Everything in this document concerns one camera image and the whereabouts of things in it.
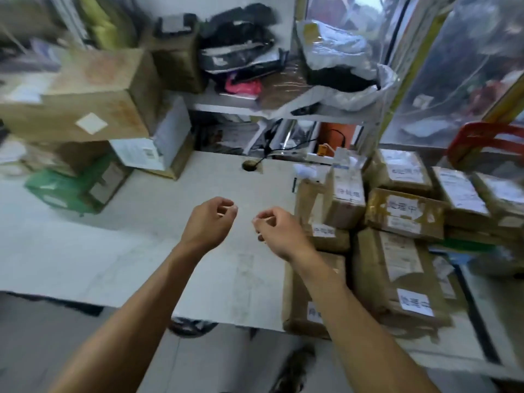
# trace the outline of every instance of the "hand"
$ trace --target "hand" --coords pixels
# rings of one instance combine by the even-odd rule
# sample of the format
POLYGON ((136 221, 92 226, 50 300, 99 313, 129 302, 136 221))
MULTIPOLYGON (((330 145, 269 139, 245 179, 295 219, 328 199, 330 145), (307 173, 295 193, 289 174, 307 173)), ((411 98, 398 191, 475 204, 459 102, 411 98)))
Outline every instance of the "hand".
POLYGON ((227 198, 215 197, 196 206, 187 221, 180 243, 194 245, 202 255, 224 241, 239 208, 227 198))
POLYGON ((265 241, 271 251, 288 262, 315 252, 298 221, 280 207, 260 212, 252 223, 259 233, 258 239, 265 241))

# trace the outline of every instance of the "shelf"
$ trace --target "shelf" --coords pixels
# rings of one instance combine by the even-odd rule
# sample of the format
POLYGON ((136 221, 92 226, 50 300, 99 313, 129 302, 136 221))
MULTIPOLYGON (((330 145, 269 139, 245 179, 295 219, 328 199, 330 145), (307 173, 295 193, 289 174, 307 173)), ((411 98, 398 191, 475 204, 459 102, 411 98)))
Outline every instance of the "shelf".
MULTIPOLYGON (((208 87, 202 94, 192 94, 188 92, 171 92, 181 95, 189 110, 213 113, 228 113, 244 116, 265 117, 256 102, 251 99, 235 98, 228 95, 220 95, 208 87)), ((358 112, 346 112, 331 106, 320 105, 317 114, 307 116, 293 116, 286 114, 277 118, 290 118, 296 120, 321 121, 325 123, 356 124, 375 122, 380 117, 380 104, 375 103, 365 107, 358 112)))

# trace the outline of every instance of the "white tabletop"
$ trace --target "white tabletop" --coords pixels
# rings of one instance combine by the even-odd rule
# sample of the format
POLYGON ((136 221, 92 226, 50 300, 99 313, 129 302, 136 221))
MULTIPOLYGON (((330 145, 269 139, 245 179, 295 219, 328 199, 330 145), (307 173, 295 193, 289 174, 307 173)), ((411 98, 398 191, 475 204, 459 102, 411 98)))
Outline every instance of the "white tabletop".
MULTIPOLYGON (((0 290, 120 307, 178 242, 193 207, 219 195, 239 206, 237 219, 197 266, 174 316, 281 331, 284 264, 251 220, 273 205, 293 211, 295 173, 277 160, 246 172, 243 160, 194 152, 176 182, 134 171, 101 214, 83 217, 49 208, 21 180, 1 180, 0 290)), ((524 380, 515 363, 487 362, 466 312, 452 317, 438 341, 398 342, 423 366, 524 380)))

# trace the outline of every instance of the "forearm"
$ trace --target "forearm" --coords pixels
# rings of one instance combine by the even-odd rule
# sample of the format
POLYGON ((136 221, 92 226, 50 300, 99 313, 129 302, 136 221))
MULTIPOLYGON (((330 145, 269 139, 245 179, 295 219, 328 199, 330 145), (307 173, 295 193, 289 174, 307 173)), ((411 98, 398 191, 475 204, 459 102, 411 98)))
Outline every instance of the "forearm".
POLYGON ((135 392, 202 256, 196 246, 177 245, 144 285, 82 345, 51 391, 135 392))
POLYGON ((425 371, 371 317, 317 252, 295 262, 356 393, 438 392, 425 371))

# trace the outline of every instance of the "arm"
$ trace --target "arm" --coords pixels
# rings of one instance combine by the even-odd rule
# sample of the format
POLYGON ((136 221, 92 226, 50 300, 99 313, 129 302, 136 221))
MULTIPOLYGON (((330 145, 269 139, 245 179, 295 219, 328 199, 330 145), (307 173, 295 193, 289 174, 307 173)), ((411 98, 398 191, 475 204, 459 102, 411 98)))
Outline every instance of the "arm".
POLYGON ((135 392, 199 260, 226 238, 237 214, 231 200, 196 207, 180 243, 160 267, 69 361, 52 393, 135 392))
POLYGON ((356 393, 439 392, 324 263, 291 214, 275 207, 259 213, 253 224, 259 240, 290 262, 304 281, 356 393))

